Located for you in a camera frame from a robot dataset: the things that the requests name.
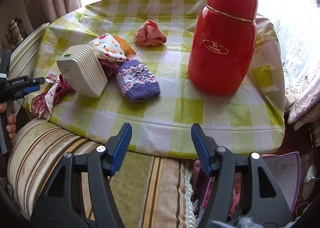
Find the pink cloth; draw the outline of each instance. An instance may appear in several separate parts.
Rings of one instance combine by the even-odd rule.
[[[196,181],[198,179],[199,173],[201,170],[201,164],[199,160],[195,161],[195,164],[193,165],[193,172],[192,172],[192,187],[196,187]]]
[[[232,188],[232,198],[229,209],[229,216],[231,220],[238,217],[238,204],[240,202],[240,192],[241,192],[241,180],[237,180],[233,184]]]
[[[146,20],[133,36],[133,40],[141,46],[156,46],[164,44],[167,41],[167,37],[159,29],[159,25],[155,21]]]

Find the finger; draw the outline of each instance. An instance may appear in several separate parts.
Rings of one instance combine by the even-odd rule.
[[[10,139],[14,139],[16,137],[16,133],[15,132],[9,133],[9,137]]]
[[[0,104],[0,113],[4,113],[7,110],[7,102]]]
[[[16,125],[15,124],[8,124],[6,129],[7,129],[8,133],[14,133],[16,131]]]
[[[11,123],[11,124],[16,123],[17,121],[16,116],[14,114],[10,114],[7,118],[7,121],[8,123]]]
[[[13,112],[14,114],[17,112],[17,107],[16,107],[16,105],[13,105],[13,106],[12,106],[12,112]]]

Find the knitted glove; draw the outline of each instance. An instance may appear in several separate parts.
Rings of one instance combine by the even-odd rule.
[[[116,78],[123,95],[133,103],[143,102],[160,94],[155,76],[136,59],[122,63]]]

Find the cloth pile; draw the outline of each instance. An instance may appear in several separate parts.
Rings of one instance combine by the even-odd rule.
[[[156,46],[167,41],[158,24],[152,20],[147,20],[135,33],[133,39],[137,45],[144,46]],[[131,102],[144,102],[160,95],[159,83],[152,72],[138,60],[130,60],[127,57],[135,55],[136,52],[124,39],[105,33],[88,45],[93,49],[107,79],[116,75],[122,94]],[[73,88],[63,75],[49,74],[45,79],[53,85],[49,90],[33,98],[31,110],[39,118],[49,120],[53,105]]]

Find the striped fabric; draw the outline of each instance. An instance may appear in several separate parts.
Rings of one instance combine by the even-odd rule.
[[[88,153],[99,144],[43,119],[24,126],[14,140],[8,179],[21,210],[30,217],[61,156]],[[127,152],[121,170],[109,182],[126,228],[195,227],[189,162]],[[88,174],[82,173],[87,218],[94,220]]]

